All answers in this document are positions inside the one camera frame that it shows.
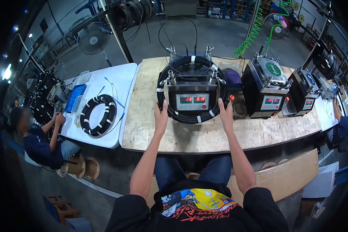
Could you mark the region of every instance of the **jeans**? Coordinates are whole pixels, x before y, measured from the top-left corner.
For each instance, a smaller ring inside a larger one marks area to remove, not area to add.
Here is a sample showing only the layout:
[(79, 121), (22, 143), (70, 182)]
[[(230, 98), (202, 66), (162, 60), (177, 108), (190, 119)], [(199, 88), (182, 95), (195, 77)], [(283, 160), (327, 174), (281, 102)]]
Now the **jeans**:
[(80, 150), (80, 147), (69, 140), (65, 140), (60, 144), (63, 159), (70, 160), (71, 157)]
[[(232, 159), (229, 155), (212, 159), (201, 172), (198, 180), (220, 183), (227, 186), (231, 177)], [(159, 190), (166, 185), (186, 180), (187, 177), (176, 158), (156, 158), (155, 174)]]

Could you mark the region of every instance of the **graphic print on t-shirt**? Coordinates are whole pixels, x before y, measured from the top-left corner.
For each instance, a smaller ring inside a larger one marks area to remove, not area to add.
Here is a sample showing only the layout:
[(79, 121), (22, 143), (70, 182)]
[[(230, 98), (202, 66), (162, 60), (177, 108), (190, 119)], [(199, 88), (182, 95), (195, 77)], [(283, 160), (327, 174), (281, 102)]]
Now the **graphic print on t-shirt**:
[(229, 217), (229, 211), (239, 204), (212, 189), (185, 189), (161, 198), (163, 216), (181, 221)]

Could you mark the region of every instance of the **standing fan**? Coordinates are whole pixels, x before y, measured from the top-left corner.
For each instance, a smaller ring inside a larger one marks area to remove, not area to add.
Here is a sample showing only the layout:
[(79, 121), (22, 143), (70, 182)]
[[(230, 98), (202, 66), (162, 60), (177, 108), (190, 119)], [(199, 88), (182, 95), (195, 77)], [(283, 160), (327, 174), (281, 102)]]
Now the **standing fan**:
[[(276, 26), (272, 30), (272, 39), (281, 39), (284, 37), (288, 31), (289, 31), (289, 22), (283, 17), (282, 15), (278, 16), (278, 19), (282, 23), (283, 27), (281, 26)], [(270, 14), (268, 15), (264, 21), (263, 21), (263, 31), (264, 33), (269, 37), (270, 36), (270, 30), (274, 25), (278, 25), (278, 20), (277, 20), (277, 14)]]
[(78, 48), (82, 53), (87, 55), (97, 54), (98, 52), (102, 53), (103, 58), (112, 67), (106, 52), (103, 50), (108, 44), (110, 34), (102, 32), (99, 29), (100, 26), (102, 26), (100, 22), (93, 22), (82, 29), (77, 39)]

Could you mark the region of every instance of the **blue tray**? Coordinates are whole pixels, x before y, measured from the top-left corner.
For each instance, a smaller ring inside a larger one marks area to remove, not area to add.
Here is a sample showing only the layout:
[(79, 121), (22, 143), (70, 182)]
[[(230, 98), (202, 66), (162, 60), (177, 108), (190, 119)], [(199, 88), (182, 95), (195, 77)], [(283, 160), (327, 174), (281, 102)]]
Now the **blue tray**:
[(65, 112), (71, 113), (76, 97), (83, 95), (85, 92), (85, 89), (86, 89), (86, 84), (77, 85), (73, 88), (71, 95), (68, 98)]

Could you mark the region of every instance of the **wooden workbench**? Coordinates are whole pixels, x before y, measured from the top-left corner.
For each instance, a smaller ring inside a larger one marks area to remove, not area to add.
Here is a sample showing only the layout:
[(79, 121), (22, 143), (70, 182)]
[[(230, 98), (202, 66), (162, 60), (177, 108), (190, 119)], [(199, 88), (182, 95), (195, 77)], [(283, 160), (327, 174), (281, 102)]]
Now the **wooden workbench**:
[[(246, 64), (248, 60), (213, 58), (219, 62)], [(157, 80), (167, 65), (165, 57), (142, 61), (131, 96), (121, 147), (145, 151), (155, 131), (154, 105), (157, 102)], [(292, 68), (282, 67), (289, 77)], [(238, 119), (233, 130), (242, 149), (254, 149), (287, 142), (320, 131), (316, 108), (303, 117), (283, 117), (280, 112), (269, 119)], [(229, 152), (228, 140), (220, 117), (199, 124), (184, 124), (171, 118), (159, 149), (161, 153), (225, 153)]]

